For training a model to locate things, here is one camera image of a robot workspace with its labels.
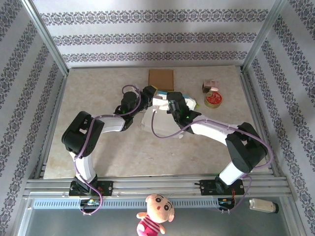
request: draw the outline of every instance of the round tin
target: round tin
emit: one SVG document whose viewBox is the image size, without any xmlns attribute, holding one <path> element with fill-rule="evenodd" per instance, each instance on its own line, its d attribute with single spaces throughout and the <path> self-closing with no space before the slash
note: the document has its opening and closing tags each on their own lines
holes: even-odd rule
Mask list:
<svg viewBox="0 0 315 236">
<path fill-rule="evenodd" d="M 204 102 L 207 107 L 217 108 L 222 103 L 222 96 L 218 92 L 210 91 L 206 94 Z"/>
</svg>

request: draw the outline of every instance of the patterned wallpaper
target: patterned wallpaper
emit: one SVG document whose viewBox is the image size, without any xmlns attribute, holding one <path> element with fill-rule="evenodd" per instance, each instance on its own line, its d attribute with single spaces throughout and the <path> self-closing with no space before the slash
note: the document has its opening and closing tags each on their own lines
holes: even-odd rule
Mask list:
<svg viewBox="0 0 315 236">
<path fill-rule="evenodd" d="M 314 1 L 288 0 L 248 70 L 307 235 L 315 235 L 314 17 Z"/>
<path fill-rule="evenodd" d="M 0 236 L 37 167 L 63 75 L 19 0 L 0 0 Z"/>
<path fill-rule="evenodd" d="M 241 65 L 274 0 L 34 0 L 69 67 Z"/>
</svg>

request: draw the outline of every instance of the plush doll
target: plush doll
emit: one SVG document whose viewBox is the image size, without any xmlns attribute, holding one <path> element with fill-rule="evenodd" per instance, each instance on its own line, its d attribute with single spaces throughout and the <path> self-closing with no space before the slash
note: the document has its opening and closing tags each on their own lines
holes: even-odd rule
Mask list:
<svg viewBox="0 0 315 236">
<path fill-rule="evenodd" d="M 161 194 L 149 195 L 146 199 L 147 212 L 140 212 L 137 218 L 141 219 L 137 226 L 139 236 L 157 236 L 161 231 L 165 234 L 165 228 L 161 223 L 171 222 L 174 219 L 175 210 L 171 202 Z"/>
</svg>

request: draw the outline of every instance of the marble surface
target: marble surface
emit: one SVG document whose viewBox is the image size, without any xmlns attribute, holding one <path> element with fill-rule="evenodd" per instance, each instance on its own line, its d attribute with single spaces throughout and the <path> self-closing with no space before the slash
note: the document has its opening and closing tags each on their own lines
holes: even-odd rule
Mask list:
<svg viewBox="0 0 315 236">
<path fill-rule="evenodd" d="M 252 117 L 235 66 L 173 67 L 174 89 L 196 99 L 196 111 L 232 124 Z M 121 88 L 148 84 L 149 68 L 93 68 L 70 70 L 44 178 L 74 177 L 73 162 L 61 136 L 80 111 L 112 114 L 122 98 Z M 223 102 L 217 109 L 205 106 L 204 80 L 220 82 Z M 143 113 L 124 132 L 102 134 L 93 151 L 98 176 L 216 174 L 230 162 L 226 146 L 204 136 L 185 134 L 182 139 L 158 139 L 141 130 Z"/>
</svg>

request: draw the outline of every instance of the cardboard box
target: cardboard box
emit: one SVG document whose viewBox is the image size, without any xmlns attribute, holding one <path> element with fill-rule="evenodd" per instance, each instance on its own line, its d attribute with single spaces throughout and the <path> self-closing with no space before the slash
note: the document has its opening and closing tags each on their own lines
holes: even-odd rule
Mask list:
<svg viewBox="0 0 315 236">
<path fill-rule="evenodd" d="M 151 69 L 149 70 L 149 85 L 155 86 L 159 91 L 174 91 L 173 70 Z"/>
</svg>

